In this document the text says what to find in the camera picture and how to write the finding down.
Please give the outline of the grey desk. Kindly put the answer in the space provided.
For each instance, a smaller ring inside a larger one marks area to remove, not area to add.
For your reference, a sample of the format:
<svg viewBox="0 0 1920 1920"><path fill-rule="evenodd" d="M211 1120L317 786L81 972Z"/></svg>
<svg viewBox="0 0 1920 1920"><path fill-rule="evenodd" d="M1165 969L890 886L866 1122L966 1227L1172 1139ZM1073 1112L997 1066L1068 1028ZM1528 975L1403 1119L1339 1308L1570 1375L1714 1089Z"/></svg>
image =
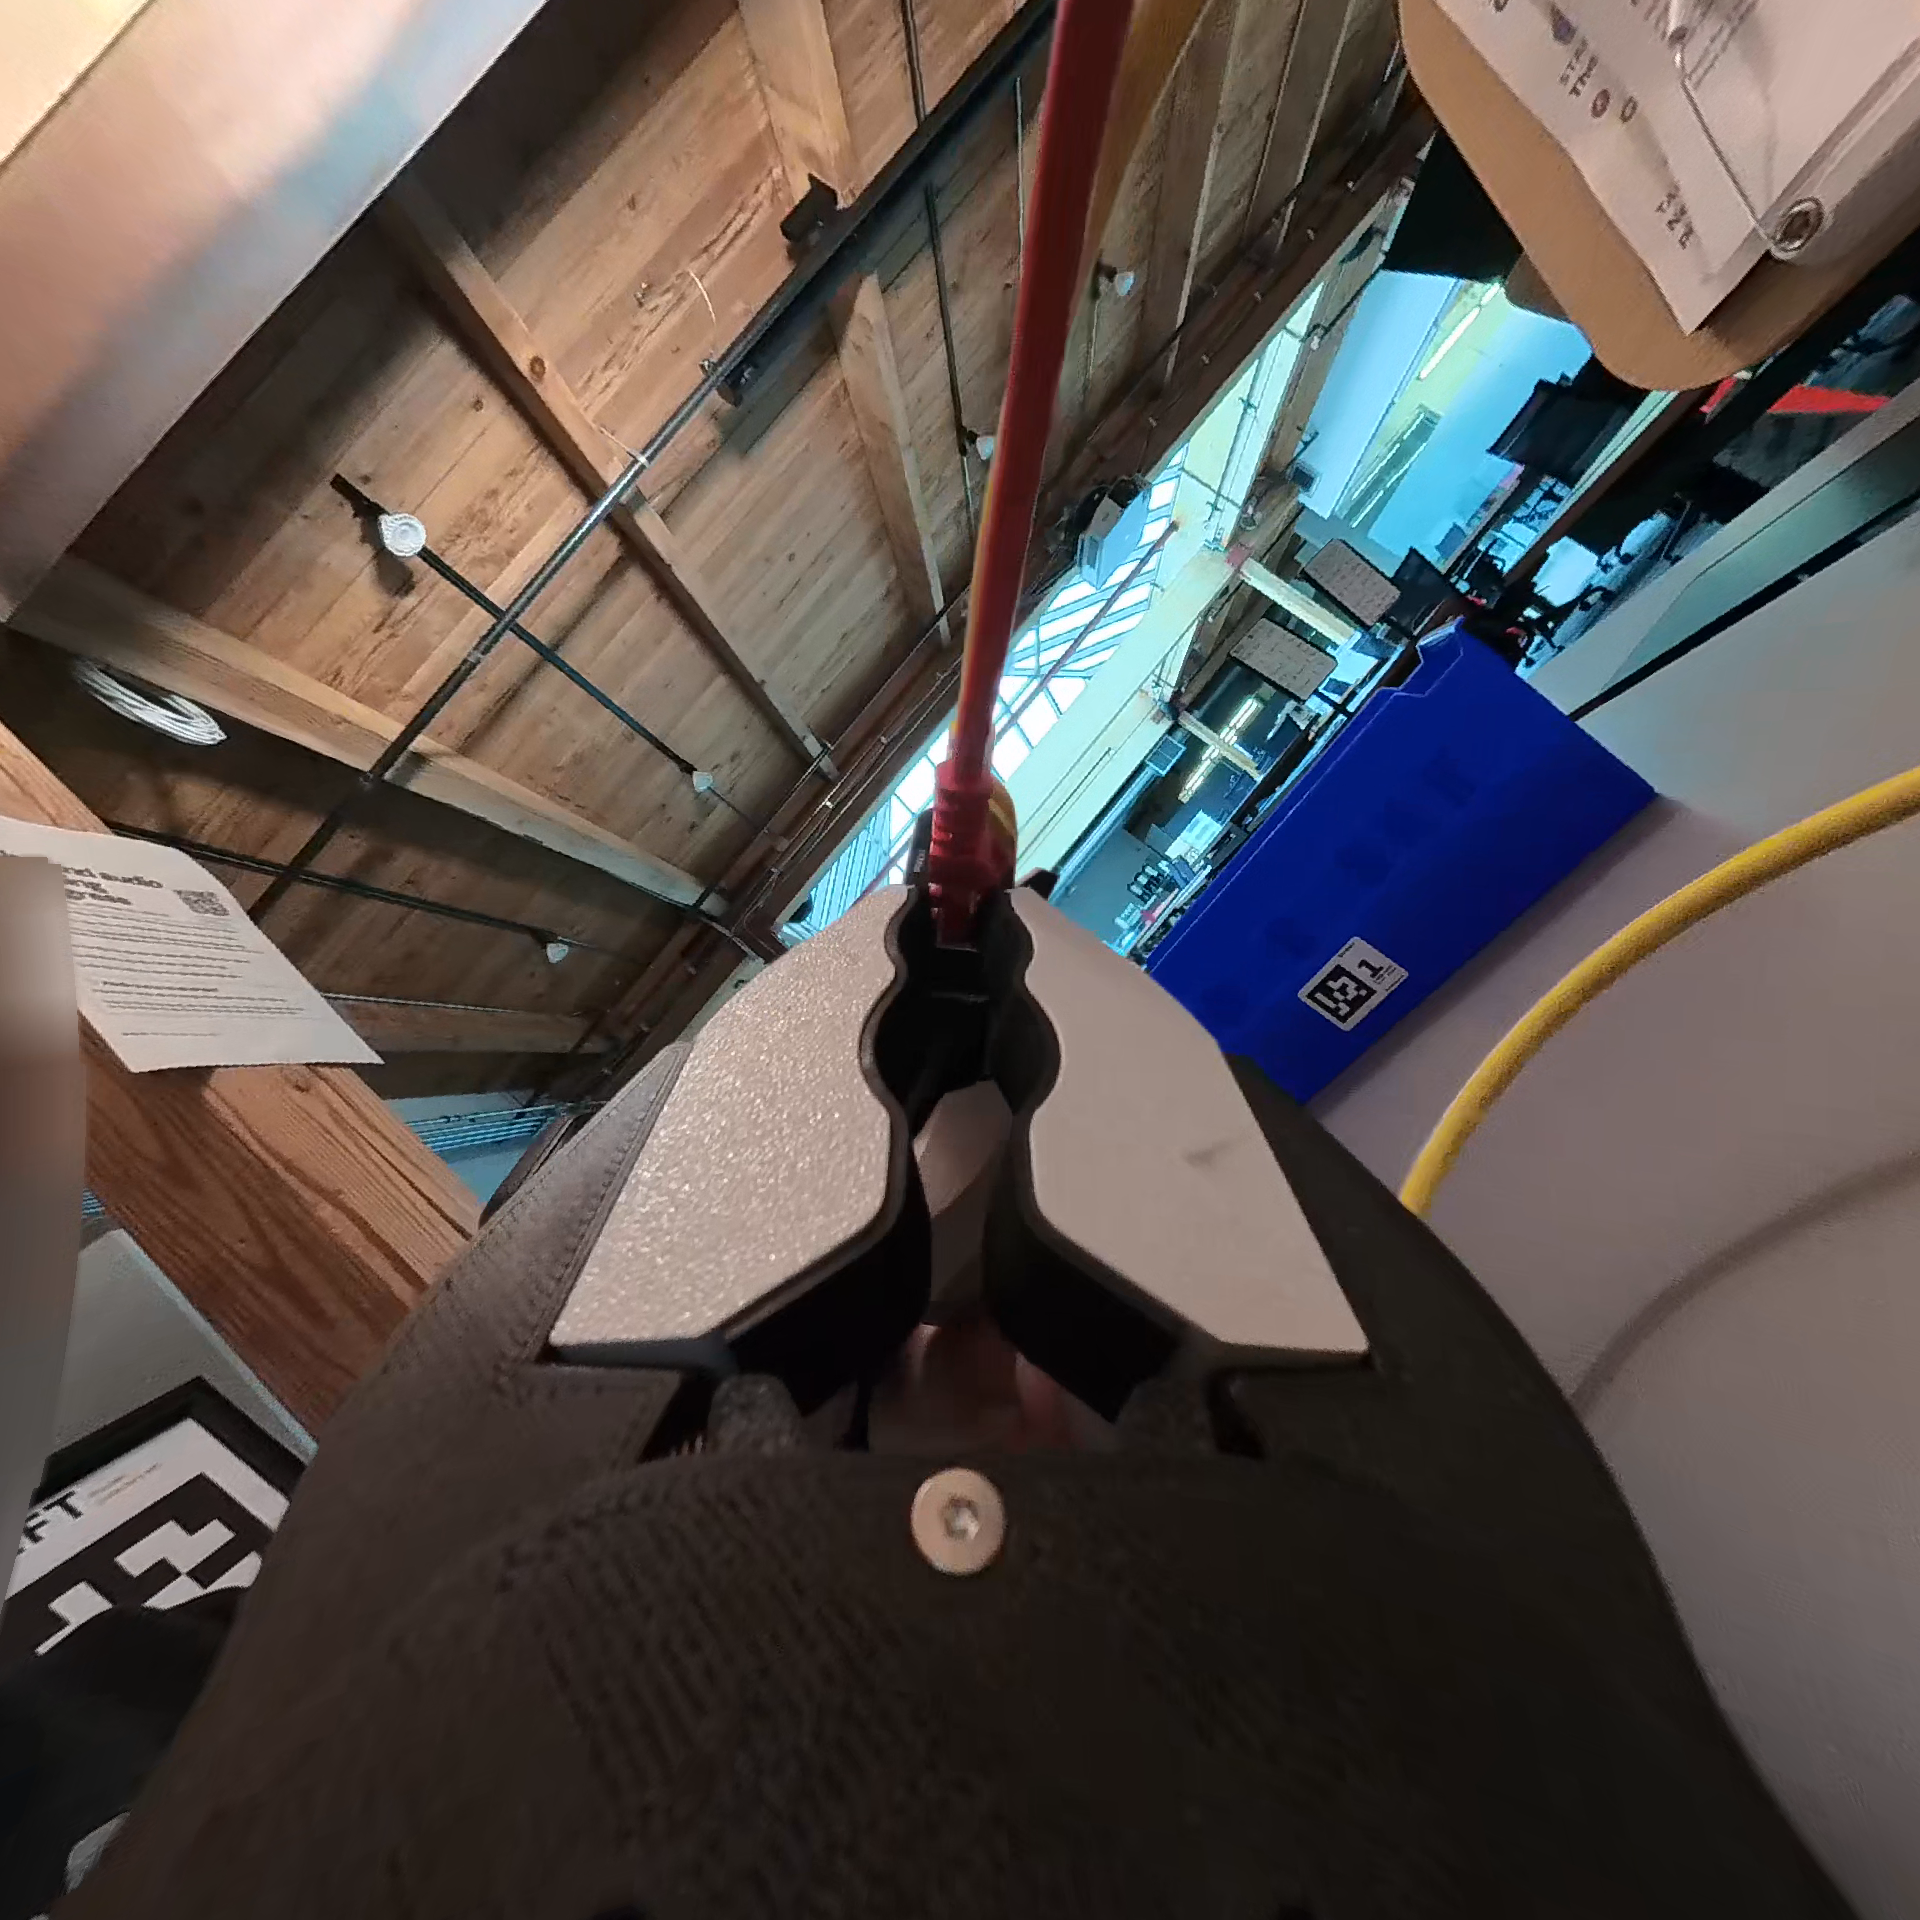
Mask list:
<svg viewBox="0 0 1920 1920"><path fill-rule="evenodd" d="M1654 804L1314 1102L1400 1187L1572 966L1915 769L1915 511L1586 721ZM1433 1227L1569 1394L1722 1707L1860 1915L1915 1915L1915 823L1580 1016Z"/></svg>

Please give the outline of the white paper notice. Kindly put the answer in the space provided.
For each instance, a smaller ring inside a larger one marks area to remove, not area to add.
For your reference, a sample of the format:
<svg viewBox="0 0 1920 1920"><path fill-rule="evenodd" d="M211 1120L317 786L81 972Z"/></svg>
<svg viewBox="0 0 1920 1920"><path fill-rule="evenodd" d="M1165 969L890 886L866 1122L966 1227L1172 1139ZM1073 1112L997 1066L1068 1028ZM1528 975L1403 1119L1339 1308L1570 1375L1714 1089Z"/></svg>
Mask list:
<svg viewBox="0 0 1920 1920"><path fill-rule="evenodd" d="M60 867L81 1014L125 1070L379 1066L189 856L17 818L2 851Z"/></svg>

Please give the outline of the wooden post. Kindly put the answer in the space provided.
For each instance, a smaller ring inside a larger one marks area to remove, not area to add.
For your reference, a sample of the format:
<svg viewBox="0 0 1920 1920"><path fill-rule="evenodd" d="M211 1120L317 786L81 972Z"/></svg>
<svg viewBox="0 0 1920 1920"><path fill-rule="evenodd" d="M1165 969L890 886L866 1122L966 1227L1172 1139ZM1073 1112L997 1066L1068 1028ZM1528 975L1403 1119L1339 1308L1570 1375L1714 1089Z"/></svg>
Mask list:
<svg viewBox="0 0 1920 1920"><path fill-rule="evenodd" d="M468 1247L478 1201L349 1068L132 1072L81 1034L90 1187L317 1434Z"/></svg>

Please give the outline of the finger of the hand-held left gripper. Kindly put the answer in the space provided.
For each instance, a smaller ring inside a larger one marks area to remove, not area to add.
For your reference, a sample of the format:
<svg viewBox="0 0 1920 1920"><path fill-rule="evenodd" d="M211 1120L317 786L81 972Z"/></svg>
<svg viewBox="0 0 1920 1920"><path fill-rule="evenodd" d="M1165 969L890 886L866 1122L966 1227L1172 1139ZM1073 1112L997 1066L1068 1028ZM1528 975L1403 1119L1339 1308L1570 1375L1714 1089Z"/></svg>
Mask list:
<svg viewBox="0 0 1920 1920"><path fill-rule="evenodd" d="M987 1220L1011 1128L1004 1096L980 1081L946 1092L915 1140L930 1233L928 1327L957 1324L980 1306Z"/></svg>

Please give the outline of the black network splitter box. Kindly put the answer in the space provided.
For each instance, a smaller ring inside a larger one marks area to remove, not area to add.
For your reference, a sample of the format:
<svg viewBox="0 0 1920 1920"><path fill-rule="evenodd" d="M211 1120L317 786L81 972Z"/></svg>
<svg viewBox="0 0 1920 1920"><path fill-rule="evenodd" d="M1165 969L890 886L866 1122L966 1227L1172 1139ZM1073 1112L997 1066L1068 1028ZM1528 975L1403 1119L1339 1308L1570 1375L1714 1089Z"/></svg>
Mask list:
<svg viewBox="0 0 1920 1920"><path fill-rule="evenodd" d="M902 988L877 1040L882 1080L917 1140L938 1107L985 1074L989 975L978 940L946 945L932 904L915 895L901 929Z"/></svg>

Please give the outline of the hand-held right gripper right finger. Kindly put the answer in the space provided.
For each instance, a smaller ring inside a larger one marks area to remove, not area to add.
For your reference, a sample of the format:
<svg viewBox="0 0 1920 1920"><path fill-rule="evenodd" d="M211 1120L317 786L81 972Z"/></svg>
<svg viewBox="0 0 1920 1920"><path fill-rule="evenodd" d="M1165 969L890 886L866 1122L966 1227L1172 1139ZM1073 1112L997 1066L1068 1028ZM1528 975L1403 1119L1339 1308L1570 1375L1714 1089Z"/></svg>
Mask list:
<svg viewBox="0 0 1920 1920"><path fill-rule="evenodd" d="M978 932L987 1068L1013 1119L982 1297L1018 1354L1107 1423L1150 1380L1365 1363L1366 1332L1206 1028L1026 888Z"/></svg>

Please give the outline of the blue plastic bin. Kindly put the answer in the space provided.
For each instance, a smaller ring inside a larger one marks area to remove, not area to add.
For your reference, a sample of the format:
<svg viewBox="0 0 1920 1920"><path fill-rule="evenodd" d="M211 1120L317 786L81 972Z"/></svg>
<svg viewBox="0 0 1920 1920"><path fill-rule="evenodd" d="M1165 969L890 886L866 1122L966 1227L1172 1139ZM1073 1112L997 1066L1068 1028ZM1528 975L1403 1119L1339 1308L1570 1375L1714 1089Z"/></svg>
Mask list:
<svg viewBox="0 0 1920 1920"><path fill-rule="evenodd" d="M1145 969L1222 1051L1307 1102L1654 800L1450 626L1312 760Z"/></svg>

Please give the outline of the person's left hand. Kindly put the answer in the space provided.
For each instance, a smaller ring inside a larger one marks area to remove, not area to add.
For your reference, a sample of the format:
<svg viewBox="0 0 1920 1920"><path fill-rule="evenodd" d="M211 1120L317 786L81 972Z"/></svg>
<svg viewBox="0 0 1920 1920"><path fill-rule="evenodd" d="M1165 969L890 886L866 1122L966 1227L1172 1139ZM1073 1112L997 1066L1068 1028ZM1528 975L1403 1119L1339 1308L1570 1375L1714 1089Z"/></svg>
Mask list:
<svg viewBox="0 0 1920 1920"><path fill-rule="evenodd" d="M915 1329L870 1398L875 1455L1081 1450L1076 1403L985 1313Z"/></svg>

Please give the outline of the black white tag sign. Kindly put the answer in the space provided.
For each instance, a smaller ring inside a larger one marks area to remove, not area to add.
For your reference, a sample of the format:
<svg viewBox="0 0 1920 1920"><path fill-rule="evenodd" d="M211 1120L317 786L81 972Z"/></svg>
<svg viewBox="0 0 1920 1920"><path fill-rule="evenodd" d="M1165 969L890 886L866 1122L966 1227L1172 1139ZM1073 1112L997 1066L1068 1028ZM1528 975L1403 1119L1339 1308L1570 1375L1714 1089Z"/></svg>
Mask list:
<svg viewBox="0 0 1920 1920"><path fill-rule="evenodd" d="M302 1472L296 1450L205 1380L52 1455L8 1577L5 1672L104 1617L250 1586Z"/></svg>

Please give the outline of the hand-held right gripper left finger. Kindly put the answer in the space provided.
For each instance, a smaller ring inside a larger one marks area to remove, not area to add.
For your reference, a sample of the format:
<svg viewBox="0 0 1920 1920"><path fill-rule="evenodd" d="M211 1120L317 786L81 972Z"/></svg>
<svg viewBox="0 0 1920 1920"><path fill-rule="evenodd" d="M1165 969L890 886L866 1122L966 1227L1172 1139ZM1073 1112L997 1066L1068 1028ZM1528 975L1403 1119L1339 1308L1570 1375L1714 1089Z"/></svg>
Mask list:
<svg viewBox="0 0 1920 1920"><path fill-rule="evenodd" d="M705 1024L548 1332L557 1359L772 1372L748 1340L824 1306L902 1220L910 1148L874 1024L915 904L880 888Z"/></svg>

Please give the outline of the wooden document stand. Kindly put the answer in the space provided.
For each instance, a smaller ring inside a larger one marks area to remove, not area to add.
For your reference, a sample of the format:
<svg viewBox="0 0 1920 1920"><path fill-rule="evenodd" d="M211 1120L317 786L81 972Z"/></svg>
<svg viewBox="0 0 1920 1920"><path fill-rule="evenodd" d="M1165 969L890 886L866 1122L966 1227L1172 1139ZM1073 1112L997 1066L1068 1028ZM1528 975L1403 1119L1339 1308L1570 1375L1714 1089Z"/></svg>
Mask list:
<svg viewBox="0 0 1920 1920"><path fill-rule="evenodd" d="M1818 263L1758 265L1694 332L1682 332L1649 267L1572 160L1433 2L1402 2L1409 73L1521 243L1538 281L1597 360L1646 392L1702 388L1808 342L1915 234L1915 194Z"/></svg>

